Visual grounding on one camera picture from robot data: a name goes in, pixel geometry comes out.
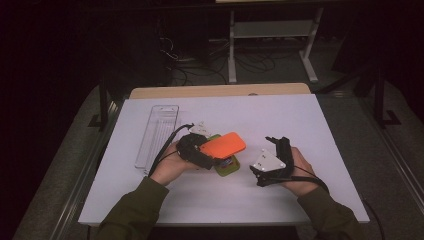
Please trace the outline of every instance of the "green object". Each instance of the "green object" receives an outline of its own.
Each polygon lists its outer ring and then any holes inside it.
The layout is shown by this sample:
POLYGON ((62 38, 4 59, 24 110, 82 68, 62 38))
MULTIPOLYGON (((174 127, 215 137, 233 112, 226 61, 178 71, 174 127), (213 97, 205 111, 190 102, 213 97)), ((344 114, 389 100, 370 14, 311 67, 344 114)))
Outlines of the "green object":
MULTIPOLYGON (((219 134, 215 134, 212 137, 208 138, 208 140, 213 140, 215 138, 219 138, 221 135, 219 134)), ((219 176, 221 177, 225 177, 237 170, 240 169, 240 162, 238 161, 238 159, 236 158, 235 155, 222 160, 222 162, 219 165, 215 165, 214 166, 216 172, 219 174, 219 176)))

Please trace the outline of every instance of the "left hand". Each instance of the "left hand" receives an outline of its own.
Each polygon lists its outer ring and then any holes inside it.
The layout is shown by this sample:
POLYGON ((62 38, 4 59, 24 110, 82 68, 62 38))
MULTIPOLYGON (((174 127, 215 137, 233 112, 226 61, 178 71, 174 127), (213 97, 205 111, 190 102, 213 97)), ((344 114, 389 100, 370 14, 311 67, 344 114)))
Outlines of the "left hand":
POLYGON ((166 186, 177 179, 184 171, 199 169, 200 167, 186 161, 178 155, 177 142, 172 143, 165 151, 163 158, 156 167, 150 178, 157 183, 166 186))

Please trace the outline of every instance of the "black strap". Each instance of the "black strap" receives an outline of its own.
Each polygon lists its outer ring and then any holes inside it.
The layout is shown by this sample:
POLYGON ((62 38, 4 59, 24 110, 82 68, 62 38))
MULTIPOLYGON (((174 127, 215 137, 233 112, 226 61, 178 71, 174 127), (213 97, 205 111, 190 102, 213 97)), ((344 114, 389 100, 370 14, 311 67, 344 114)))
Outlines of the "black strap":
POLYGON ((290 178, 273 178, 271 180, 279 182, 312 182, 318 184, 318 186, 322 187, 327 193, 330 193, 327 185, 320 178, 291 176, 290 178))

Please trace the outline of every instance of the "white object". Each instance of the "white object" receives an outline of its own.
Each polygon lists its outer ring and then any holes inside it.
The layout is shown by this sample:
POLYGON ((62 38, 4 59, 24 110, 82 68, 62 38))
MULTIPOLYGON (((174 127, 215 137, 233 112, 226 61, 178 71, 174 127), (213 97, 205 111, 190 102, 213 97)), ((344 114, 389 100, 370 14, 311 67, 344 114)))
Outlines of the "white object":
POLYGON ((195 133, 195 134, 199 134, 199 135, 203 135, 205 137, 210 137, 212 134, 209 132, 209 130, 206 128, 205 123, 199 122, 198 124, 194 125, 193 127, 191 127, 189 130, 189 132, 191 133, 195 133))
POLYGON ((262 149, 261 155, 258 159, 256 159, 256 162, 252 166, 264 172, 286 168, 286 164, 284 162, 266 149, 262 149))

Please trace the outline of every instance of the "clear plastic case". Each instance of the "clear plastic case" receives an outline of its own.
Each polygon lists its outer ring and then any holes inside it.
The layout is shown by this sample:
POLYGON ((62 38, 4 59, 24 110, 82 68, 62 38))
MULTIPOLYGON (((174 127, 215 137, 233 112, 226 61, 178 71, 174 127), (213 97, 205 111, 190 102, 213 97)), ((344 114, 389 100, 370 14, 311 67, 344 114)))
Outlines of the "clear plastic case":
POLYGON ((138 152, 135 167, 149 173, 156 155, 179 125, 177 105, 157 105, 150 111, 149 121, 138 152))

